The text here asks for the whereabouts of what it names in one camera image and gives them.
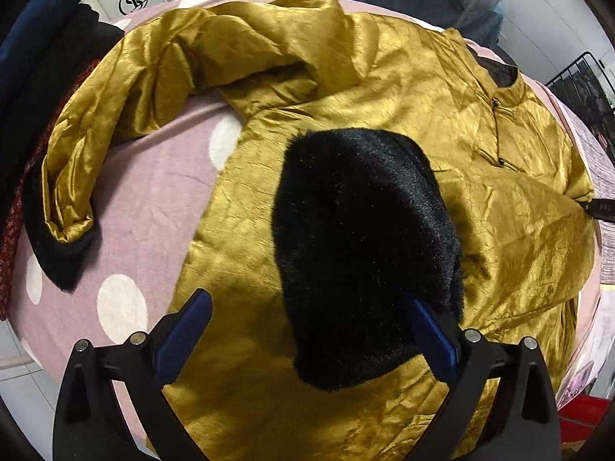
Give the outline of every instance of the white wall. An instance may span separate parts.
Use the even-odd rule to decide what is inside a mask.
[[[615,51],[583,0],[502,0],[499,45],[528,76],[549,81],[585,51],[606,67]],[[611,81],[615,76],[611,72]]]

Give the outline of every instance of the gold satin jacket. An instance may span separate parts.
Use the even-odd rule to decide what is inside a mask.
[[[202,287],[213,318],[165,389],[212,461],[403,459],[447,391],[421,356],[334,393],[297,378],[270,215],[287,141],[306,130],[379,128],[421,146],[462,245],[462,326],[501,342],[536,337],[559,384],[593,264],[592,220],[576,202],[592,186],[521,76],[498,88],[453,29],[345,14],[336,0],[279,0],[172,10],[132,30],[54,128],[41,189],[50,233],[71,242],[91,227],[112,142],[151,133],[213,86],[245,126],[170,306]],[[459,452],[493,395],[489,383]]]

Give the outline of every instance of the blue gripper pad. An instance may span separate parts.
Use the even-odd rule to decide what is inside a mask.
[[[190,306],[169,332],[167,338],[154,355],[154,377],[161,385],[177,380],[193,348],[211,320],[213,303],[205,289],[198,294]]]
[[[412,335],[431,372],[438,381],[455,384],[459,379],[455,347],[419,300],[409,298],[407,304]]]

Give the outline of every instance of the floor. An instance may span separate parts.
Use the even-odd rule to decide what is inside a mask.
[[[8,322],[0,321],[0,357],[30,355],[21,345]],[[15,422],[45,461],[52,461],[52,435],[55,405],[60,384],[36,363],[11,369],[0,369],[0,396]],[[158,457],[135,439],[144,452]]]

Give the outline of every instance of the black metal rack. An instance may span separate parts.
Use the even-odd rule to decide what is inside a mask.
[[[596,57],[583,53],[546,86],[579,116],[615,165],[615,108],[609,100],[615,89]]]

